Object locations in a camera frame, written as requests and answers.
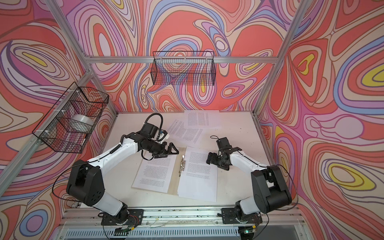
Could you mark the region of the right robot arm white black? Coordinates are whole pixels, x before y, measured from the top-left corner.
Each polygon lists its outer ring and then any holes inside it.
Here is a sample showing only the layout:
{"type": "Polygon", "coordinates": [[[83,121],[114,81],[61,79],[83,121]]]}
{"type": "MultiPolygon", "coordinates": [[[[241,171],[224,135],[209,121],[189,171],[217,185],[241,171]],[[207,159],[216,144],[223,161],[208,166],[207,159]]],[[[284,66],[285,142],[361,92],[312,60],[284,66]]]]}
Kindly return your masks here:
{"type": "Polygon", "coordinates": [[[225,171],[234,166],[251,176],[253,195],[236,203],[243,215],[267,214],[292,203],[291,193],[278,166],[261,164],[243,151],[209,153],[207,164],[225,171]]]}

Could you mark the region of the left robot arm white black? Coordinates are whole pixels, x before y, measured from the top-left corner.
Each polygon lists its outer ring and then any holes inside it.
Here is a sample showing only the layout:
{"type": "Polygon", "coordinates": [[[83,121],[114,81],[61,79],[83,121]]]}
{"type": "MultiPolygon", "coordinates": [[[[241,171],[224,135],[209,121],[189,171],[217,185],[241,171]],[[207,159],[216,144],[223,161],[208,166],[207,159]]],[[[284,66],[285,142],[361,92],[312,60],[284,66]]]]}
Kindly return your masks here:
{"type": "Polygon", "coordinates": [[[121,141],[103,154],[86,162],[79,160],[72,166],[67,184],[67,194],[76,200],[113,217],[126,219],[126,204],[105,190],[104,177],[120,162],[140,151],[147,151],[153,158],[165,158],[179,154],[173,143],[159,143],[139,133],[123,135],[121,141]]]}

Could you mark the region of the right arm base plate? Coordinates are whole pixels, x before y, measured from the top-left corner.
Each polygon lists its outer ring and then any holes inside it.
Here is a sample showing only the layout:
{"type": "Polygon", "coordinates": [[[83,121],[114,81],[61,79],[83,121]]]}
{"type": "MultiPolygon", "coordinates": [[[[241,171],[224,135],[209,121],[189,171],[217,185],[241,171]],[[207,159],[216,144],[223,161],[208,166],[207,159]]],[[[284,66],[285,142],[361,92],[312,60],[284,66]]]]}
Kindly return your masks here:
{"type": "Polygon", "coordinates": [[[222,218],[224,224],[253,224],[258,226],[263,222],[260,213],[246,215],[239,206],[221,208],[221,212],[217,215],[222,218]]]}

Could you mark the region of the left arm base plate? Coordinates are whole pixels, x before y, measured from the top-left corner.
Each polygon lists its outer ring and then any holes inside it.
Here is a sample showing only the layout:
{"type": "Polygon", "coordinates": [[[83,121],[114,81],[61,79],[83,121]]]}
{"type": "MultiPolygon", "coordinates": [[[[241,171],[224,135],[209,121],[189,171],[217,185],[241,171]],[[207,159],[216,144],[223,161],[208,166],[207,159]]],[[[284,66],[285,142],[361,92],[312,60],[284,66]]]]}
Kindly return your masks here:
{"type": "Polygon", "coordinates": [[[103,213],[102,226],[132,226],[137,227],[142,224],[144,209],[130,209],[123,205],[116,216],[103,213]]]}

